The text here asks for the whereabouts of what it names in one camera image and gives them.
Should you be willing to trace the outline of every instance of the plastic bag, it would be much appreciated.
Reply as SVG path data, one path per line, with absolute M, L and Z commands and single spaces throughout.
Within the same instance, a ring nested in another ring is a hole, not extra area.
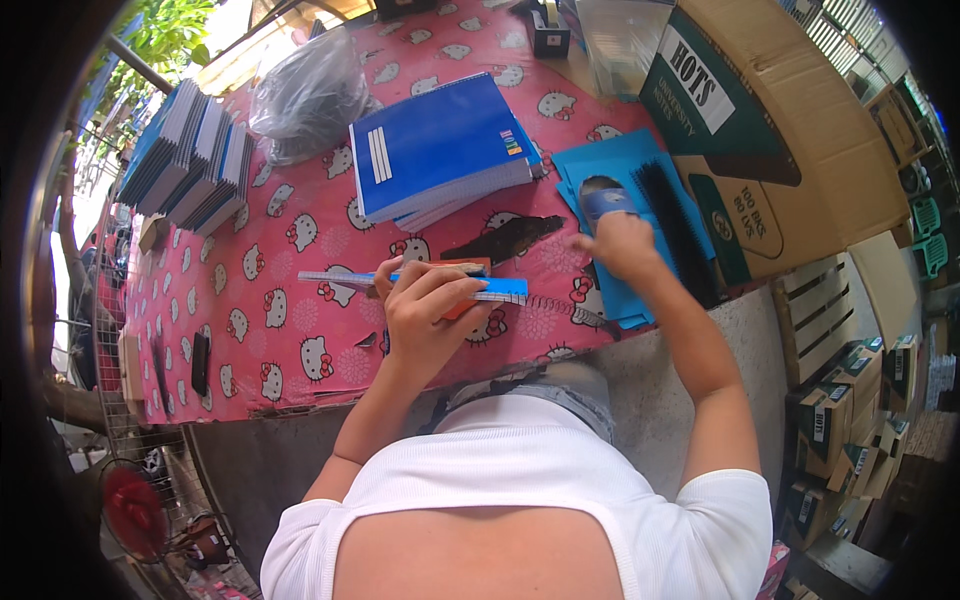
M 256 85 L 250 128 L 271 138 L 270 164 L 295 164 L 339 143 L 369 96 L 350 34 L 336 27 L 303 44 Z
M 675 0 L 577 0 L 590 70 L 605 96 L 636 98 Z

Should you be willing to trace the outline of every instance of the pink tablecloth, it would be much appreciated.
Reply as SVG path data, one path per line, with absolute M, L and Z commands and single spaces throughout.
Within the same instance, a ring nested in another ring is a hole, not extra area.
M 601 104 L 534 60 L 523 22 L 501 2 L 446 4 L 402 22 L 353 33 L 372 95 L 389 105 L 436 84 L 490 71 L 520 124 L 543 153 L 650 126 L 637 103 Z M 252 95 L 224 99 L 239 122 Z M 397 253 L 437 258 L 515 218 L 565 218 L 564 226 L 494 270 L 526 277 L 530 291 L 603 304 L 588 260 L 567 248 L 576 220 L 554 188 L 557 174 L 502 190 L 411 236 L 357 216 L 350 148 L 291 167 L 253 154 L 248 207 L 206 239 L 173 232 L 139 261 L 128 286 L 131 331 L 140 341 L 151 422 L 241 420 L 263 409 L 348 401 L 383 357 L 381 305 L 363 294 L 297 282 L 299 270 L 366 272 Z M 549 308 L 509 304 L 468 338 L 434 383 L 477 380 L 608 344 L 610 333 Z M 190 387 L 193 334 L 211 340 L 206 398 Z M 376 342 L 356 346 L 370 334 Z M 167 398 L 158 388 L 151 342 L 160 336 Z

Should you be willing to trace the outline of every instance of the blue paper sheet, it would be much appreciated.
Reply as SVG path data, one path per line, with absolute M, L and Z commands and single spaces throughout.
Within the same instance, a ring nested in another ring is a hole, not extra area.
M 716 255 L 713 246 L 710 244 L 707 231 L 703 227 L 696 203 L 686 194 L 670 156 L 660 152 L 656 140 L 648 130 L 632 132 L 603 142 L 587 144 L 556 153 L 553 155 L 553 161 L 561 177 L 564 178 L 562 182 L 557 184 L 557 189 L 570 210 L 577 216 L 582 231 L 588 232 L 588 226 L 577 202 L 577 191 L 581 181 L 592 175 L 612 177 L 620 181 L 630 191 L 637 212 L 654 226 L 654 243 L 657 251 L 660 252 L 670 269 L 676 274 L 673 258 L 660 230 L 660 223 L 631 177 L 631 172 L 642 165 L 651 162 L 658 163 L 663 167 L 674 193 L 680 200 L 682 210 L 689 218 L 690 223 L 693 224 L 697 243 L 704 256 L 710 259 Z M 597 283 L 603 294 L 604 309 L 609 319 L 616 320 L 623 328 L 632 328 L 654 322 L 653 314 L 643 301 L 634 294 L 629 285 L 611 275 L 599 262 L 594 262 L 594 267 L 597 273 Z

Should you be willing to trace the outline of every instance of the stack of notebooks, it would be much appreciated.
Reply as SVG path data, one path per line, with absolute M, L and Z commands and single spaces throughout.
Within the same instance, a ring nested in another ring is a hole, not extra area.
M 350 125 L 350 142 L 360 214 L 411 232 L 541 168 L 489 73 L 363 117 Z
M 117 202 L 208 235 L 246 201 L 252 151 L 246 125 L 185 80 L 140 134 Z
M 627 188 L 634 199 L 634 205 L 640 217 L 649 221 L 654 228 L 654 245 L 657 251 L 663 256 L 674 275 L 677 275 L 692 293 L 691 283 L 698 282 L 684 280 L 684 273 L 681 272 L 682 270 L 678 271 L 677 265 L 685 264 L 688 262 L 687 259 L 709 261 L 716 252 L 710 243 L 700 211 L 684 190 L 670 155 L 660 151 L 657 141 L 649 130 L 626 133 L 556 153 L 553 155 L 553 163 L 563 178 L 563 181 L 557 183 L 557 190 L 570 210 L 577 216 L 583 232 L 589 233 L 589 228 L 577 200 L 580 183 L 588 177 L 604 175 L 619 181 Z M 652 199 L 648 198 L 649 190 L 641 189 L 637 185 L 637 175 L 650 166 L 655 166 L 664 173 L 667 193 L 671 196 L 670 201 L 677 204 L 676 210 L 673 211 L 674 215 L 664 215 L 664 217 L 672 218 L 673 221 L 682 220 L 690 229 L 689 239 L 685 240 L 681 246 L 675 247 L 673 251 L 668 246 L 667 238 L 663 233 L 664 226 L 671 224 L 660 222 L 652 206 Z M 675 256 L 675 252 L 683 252 L 687 255 Z M 604 313 L 608 320 L 616 321 L 624 329 L 633 329 L 654 322 L 653 313 L 626 282 L 611 275 L 600 261 L 594 261 L 593 265 L 596 269 L 597 288 L 603 298 Z M 707 286 L 712 285 L 712 281 L 703 283 Z

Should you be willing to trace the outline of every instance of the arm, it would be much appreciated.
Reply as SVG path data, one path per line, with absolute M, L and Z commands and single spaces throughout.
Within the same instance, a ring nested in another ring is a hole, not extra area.
M 650 224 L 623 212 L 606 214 L 597 223 L 596 239 L 583 236 L 578 246 L 629 283 L 653 312 L 693 400 L 681 485 L 722 468 L 760 473 L 754 420 L 730 347 L 654 248 Z
M 328 498 L 342 502 L 360 469 L 384 446 L 394 442 L 410 405 L 436 376 L 467 335 L 487 318 L 492 302 L 477 302 L 454 321 L 442 315 L 486 285 L 453 269 L 434 269 L 410 262 L 396 287 L 389 275 L 402 257 L 377 269 L 374 282 L 384 300 L 391 351 L 373 384 L 344 421 L 333 454 L 303 501 Z

